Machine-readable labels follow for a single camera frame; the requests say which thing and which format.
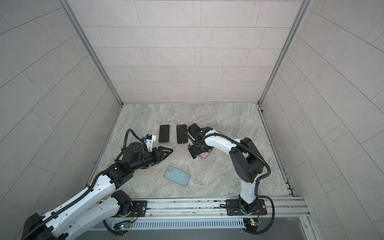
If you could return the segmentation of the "light blue phone case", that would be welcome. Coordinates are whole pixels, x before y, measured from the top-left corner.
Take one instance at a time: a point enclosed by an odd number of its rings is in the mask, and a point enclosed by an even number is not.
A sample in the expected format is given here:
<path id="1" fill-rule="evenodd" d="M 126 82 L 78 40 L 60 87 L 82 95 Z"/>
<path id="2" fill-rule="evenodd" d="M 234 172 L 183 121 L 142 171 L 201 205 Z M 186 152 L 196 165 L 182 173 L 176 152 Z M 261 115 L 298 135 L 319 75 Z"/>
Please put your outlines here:
<path id="1" fill-rule="evenodd" d="M 187 187 L 191 175 L 175 167 L 169 166 L 165 171 L 164 178 L 180 186 Z"/>

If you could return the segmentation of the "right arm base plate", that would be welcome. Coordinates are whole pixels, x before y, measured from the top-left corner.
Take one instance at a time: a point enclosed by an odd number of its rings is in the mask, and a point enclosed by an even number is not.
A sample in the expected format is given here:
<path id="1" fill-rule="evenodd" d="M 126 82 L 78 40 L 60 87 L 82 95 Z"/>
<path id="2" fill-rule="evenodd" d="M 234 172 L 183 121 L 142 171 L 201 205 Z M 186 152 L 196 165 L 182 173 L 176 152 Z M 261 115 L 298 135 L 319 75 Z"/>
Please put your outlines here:
<path id="1" fill-rule="evenodd" d="M 268 214 L 265 201 L 262 199 L 252 203 L 250 209 L 246 202 L 239 199 L 228 199 L 225 204 L 220 204 L 220 207 L 226 209 L 228 216 L 265 216 Z"/>

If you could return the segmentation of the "purple phone black screen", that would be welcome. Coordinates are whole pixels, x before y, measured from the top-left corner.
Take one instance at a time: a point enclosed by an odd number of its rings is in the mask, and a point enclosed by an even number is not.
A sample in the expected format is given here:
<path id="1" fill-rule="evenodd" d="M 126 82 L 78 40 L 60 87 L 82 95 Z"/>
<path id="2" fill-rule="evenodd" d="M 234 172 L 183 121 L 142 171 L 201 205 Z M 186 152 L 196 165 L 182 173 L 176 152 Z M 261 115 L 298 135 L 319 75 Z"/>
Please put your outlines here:
<path id="1" fill-rule="evenodd" d="M 170 125 L 160 125 L 159 143 L 168 143 L 170 140 Z"/>

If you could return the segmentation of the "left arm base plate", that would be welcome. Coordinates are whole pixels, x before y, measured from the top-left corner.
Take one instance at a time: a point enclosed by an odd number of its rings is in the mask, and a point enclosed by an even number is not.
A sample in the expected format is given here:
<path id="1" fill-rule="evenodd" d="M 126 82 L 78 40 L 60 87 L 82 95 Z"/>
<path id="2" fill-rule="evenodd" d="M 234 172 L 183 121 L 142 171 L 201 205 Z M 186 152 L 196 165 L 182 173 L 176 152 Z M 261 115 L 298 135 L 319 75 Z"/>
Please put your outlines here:
<path id="1" fill-rule="evenodd" d="M 132 201 L 125 203 L 120 207 L 118 216 L 122 218 L 144 217 L 147 205 L 147 201 Z"/>

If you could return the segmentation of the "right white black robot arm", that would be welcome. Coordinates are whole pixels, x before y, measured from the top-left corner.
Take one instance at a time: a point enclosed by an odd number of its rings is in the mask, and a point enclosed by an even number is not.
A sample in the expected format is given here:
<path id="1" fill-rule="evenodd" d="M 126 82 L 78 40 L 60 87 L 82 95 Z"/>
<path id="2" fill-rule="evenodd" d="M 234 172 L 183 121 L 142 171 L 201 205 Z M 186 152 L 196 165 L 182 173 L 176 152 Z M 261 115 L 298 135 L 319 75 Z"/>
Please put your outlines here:
<path id="1" fill-rule="evenodd" d="M 246 215 L 256 211 L 259 200 L 260 180 L 271 174 L 271 168 L 249 138 L 233 139 L 218 133 L 211 127 L 200 128 L 192 124 L 188 128 L 177 125 L 177 131 L 183 133 L 193 143 L 189 152 L 193 159 L 211 150 L 220 150 L 230 156 L 234 169 L 242 180 L 239 195 L 240 209 Z"/>

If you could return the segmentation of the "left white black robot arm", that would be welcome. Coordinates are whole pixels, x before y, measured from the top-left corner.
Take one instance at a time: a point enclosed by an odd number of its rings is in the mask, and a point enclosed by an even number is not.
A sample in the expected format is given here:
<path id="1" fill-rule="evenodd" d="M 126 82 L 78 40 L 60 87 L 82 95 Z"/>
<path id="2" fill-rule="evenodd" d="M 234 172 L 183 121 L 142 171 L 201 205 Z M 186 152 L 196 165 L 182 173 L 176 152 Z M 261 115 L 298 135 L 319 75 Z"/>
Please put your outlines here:
<path id="1" fill-rule="evenodd" d="M 30 216 L 24 225 L 24 240 L 73 240 L 94 225 L 114 216 L 139 217 L 132 199 L 120 187 L 134 172 L 153 167 L 165 160 L 173 149 L 144 142 L 124 145 L 115 162 L 96 175 L 92 183 L 59 207 L 44 215 Z"/>

